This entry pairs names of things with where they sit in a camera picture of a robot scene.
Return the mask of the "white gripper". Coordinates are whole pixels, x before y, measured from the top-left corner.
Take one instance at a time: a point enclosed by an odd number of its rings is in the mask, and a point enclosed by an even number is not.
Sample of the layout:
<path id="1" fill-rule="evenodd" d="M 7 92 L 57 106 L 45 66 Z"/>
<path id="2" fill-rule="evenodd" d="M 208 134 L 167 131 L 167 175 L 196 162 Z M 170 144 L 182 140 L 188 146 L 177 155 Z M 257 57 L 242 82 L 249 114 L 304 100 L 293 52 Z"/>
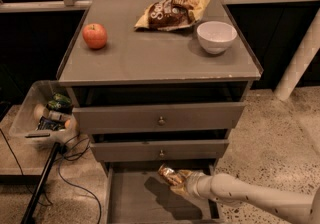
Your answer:
<path id="1" fill-rule="evenodd" d="M 185 186 L 183 184 L 179 184 L 176 186 L 171 186 L 170 190 L 179 195 L 179 196 L 193 196 L 195 198 L 200 198 L 200 194 L 198 192 L 198 181 L 199 179 L 204 176 L 204 173 L 186 169 L 181 169 L 178 171 L 178 173 L 186 178 L 185 180 Z"/>

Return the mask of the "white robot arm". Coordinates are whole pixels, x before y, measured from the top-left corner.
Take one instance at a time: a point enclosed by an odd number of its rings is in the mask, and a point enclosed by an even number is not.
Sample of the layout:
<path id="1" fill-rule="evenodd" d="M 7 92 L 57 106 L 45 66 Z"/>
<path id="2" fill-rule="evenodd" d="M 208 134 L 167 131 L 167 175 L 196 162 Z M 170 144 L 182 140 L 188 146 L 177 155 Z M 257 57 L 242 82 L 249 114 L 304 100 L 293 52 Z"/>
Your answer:
<path id="1" fill-rule="evenodd" d="M 320 224 L 320 189 L 306 195 L 251 185 L 225 173 L 179 170 L 171 179 L 171 190 L 227 205 L 247 203 L 291 224 Z"/>

